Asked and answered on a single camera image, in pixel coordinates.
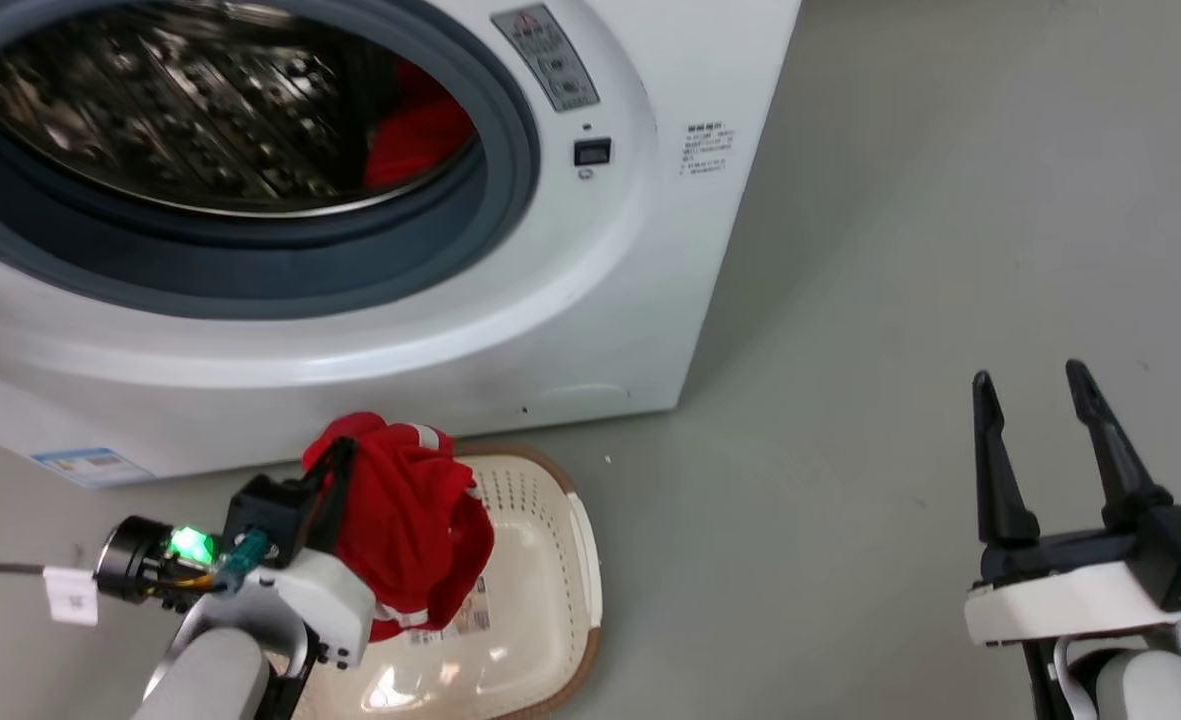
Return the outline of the black cylinder with green light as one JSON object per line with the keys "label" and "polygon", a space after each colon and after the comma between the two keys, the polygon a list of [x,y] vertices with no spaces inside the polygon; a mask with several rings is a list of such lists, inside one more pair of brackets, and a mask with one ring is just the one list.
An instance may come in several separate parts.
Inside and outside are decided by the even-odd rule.
{"label": "black cylinder with green light", "polygon": [[92,578],[109,598],[188,611],[205,594],[223,591],[216,564],[218,538],[210,534],[128,516],[109,534]]}

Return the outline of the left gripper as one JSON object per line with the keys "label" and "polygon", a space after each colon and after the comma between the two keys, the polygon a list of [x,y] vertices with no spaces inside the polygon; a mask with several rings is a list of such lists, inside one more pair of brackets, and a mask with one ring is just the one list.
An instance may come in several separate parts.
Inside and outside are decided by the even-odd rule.
{"label": "left gripper", "polygon": [[311,670],[319,661],[348,669],[368,643],[374,593],[337,555],[355,454],[353,438],[334,439],[304,479],[256,474],[226,511],[223,554],[250,530],[270,539],[239,593],[223,593],[226,609],[287,660],[288,670]]}

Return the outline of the barcode sticker in basket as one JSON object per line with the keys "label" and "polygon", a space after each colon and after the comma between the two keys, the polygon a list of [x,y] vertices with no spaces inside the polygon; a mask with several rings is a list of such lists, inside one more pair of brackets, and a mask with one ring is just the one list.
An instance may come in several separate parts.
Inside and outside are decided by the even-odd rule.
{"label": "barcode sticker in basket", "polygon": [[488,593],[488,580],[481,575],[476,580],[475,587],[463,601],[459,610],[454,615],[454,620],[441,630],[407,631],[407,642],[412,646],[438,644],[454,639],[466,637],[466,635],[489,631],[491,628],[491,615],[489,609],[490,594]]}

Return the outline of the grey rubber door gasket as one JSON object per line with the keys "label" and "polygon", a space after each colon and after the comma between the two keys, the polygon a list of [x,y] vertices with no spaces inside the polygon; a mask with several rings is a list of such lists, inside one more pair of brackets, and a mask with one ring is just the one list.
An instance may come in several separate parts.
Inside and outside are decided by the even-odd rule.
{"label": "grey rubber door gasket", "polygon": [[[63,18],[146,0],[0,0],[0,50]],[[102,305],[279,322],[392,305],[505,241],[539,190],[539,118],[497,51],[429,0],[234,0],[354,31],[456,97],[479,136],[446,178],[326,217],[210,217],[97,190],[0,131],[0,266]]]}

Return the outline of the cream plastic laundry basket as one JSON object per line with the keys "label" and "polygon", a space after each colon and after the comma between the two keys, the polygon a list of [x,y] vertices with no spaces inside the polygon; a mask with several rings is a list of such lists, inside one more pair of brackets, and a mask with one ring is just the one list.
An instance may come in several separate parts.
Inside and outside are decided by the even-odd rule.
{"label": "cream plastic laundry basket", "polygon": [[404,633],[361,665],[317,665],[292,720],[553,720],[589,678],[602,564],[570,474],[521,445],[476,445],[459,460],[494,526],[490,630],[420,646]]}

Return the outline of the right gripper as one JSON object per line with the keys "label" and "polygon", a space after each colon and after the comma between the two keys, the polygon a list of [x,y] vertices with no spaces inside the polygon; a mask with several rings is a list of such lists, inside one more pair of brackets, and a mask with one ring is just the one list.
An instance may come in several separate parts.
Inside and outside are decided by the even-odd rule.
{"label": "right gripper", "polygon": [[[1133,532],[1121,559],[1053,570],[970,594],[964,618],[977,644],[1100,635],[1181,620],[1181,505],[1154,482],[1090,369],[1065,364],[1074,410],[1088,428],[1105,492],[1105,529]],[[1014,478],[1005,415],[986,369],[971,381],[977,528],[987,546],[1033,546],[1040,526]]]}

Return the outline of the stainless steel washer drum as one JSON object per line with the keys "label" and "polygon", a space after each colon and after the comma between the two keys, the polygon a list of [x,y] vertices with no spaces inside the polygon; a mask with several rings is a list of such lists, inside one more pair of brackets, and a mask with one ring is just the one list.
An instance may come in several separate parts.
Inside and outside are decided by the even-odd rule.
{"label": "stainless steel washer drum", "polygon": [[326,217],[443,181],[479,145],[475,127],[466,149],[425,176],[363,186],[402,60],[411,61],[274,5],[123,4],[1,47],[0,131],[128,199],[210,217]]}

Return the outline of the red garment with white stripes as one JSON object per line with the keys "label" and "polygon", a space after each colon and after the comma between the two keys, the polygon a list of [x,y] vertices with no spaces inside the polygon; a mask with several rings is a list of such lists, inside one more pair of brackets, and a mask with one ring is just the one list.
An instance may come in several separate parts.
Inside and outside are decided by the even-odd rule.
{"label": "red garment with white stripes", "polygon": [[315,469],[337,441],[353,454],[322,487],[350,479],[333,554],[374,594],[371,642],[452,623],[491,557],[495,534],[474,471],[439,428],[376,413],[335,419],[306,449]]}

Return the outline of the grey warning label sticker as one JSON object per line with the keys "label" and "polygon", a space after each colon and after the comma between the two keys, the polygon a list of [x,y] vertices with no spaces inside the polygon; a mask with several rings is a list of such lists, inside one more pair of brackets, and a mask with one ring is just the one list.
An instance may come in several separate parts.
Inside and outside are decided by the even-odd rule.
{"label": "grey warning label sticker", "polygon": [[490,15],[492,26],[530,68],[557,113],[600,102],[595,83],[561,22],[546,4],[529,4]]}

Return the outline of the blue white energy label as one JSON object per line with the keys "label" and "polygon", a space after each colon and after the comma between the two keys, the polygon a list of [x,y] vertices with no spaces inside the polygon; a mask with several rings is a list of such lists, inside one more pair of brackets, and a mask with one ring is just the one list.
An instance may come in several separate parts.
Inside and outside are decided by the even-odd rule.
{"label": "blue white energy label", "polygon": [[35,464],[81,487],[115,487],[155,480],[156,474],[111,449],[70,449],[31,454]]}

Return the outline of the teal connector on left gripper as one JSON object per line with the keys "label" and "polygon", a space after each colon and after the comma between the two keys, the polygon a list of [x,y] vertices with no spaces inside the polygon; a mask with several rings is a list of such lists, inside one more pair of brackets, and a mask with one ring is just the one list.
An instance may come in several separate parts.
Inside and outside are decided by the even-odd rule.
{"label": "teal connector on left gripper", "polygon": [[269,550],[270,539],[262,530],[243,534],[231,550],[220,557],[213,571],[213,591],[239,593],[244,580],[265,561]]}

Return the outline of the small printed text sticker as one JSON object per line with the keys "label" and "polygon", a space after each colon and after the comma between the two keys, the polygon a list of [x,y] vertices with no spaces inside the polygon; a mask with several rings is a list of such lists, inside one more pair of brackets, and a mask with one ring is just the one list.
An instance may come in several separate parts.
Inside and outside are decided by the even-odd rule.
{"label": "small printed text sticker", "polygon": [[687,124],[683,132],[678,176],[709,176],[723,172],[730,164],[737,131],[723,120]]}

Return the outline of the white front-load washing machine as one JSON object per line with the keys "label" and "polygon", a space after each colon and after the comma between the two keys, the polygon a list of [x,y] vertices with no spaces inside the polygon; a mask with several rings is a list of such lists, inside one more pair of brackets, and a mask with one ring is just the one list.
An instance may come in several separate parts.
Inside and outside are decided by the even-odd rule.
{"label": "white front-load washing machine", "polygon": [[[162,480],[296,460],[354,413],[477,436],[676,406],[808,0],[429,1],[539,118],[539,190],[505,241],[392,305],[279,322],[129,310],[0,266],[1,449],[105,447]],[[529,4],[598,105],[554,111],[490,22]],[[687,124],[710,120],[737,131],[730,164],[678,176]],[[599,137],[611,163],[573,166]]]}

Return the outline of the red garment in drum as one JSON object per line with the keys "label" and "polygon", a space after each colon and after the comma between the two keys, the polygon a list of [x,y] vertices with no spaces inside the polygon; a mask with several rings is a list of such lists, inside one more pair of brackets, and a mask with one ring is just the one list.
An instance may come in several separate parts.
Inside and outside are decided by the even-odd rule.
{"label": "red garment in drum", "polygon": [[363,168],[366,190],[406,184],[454,158],[476,129],[454,94],[411,61],[394,64],[394,106],[376,124]]}

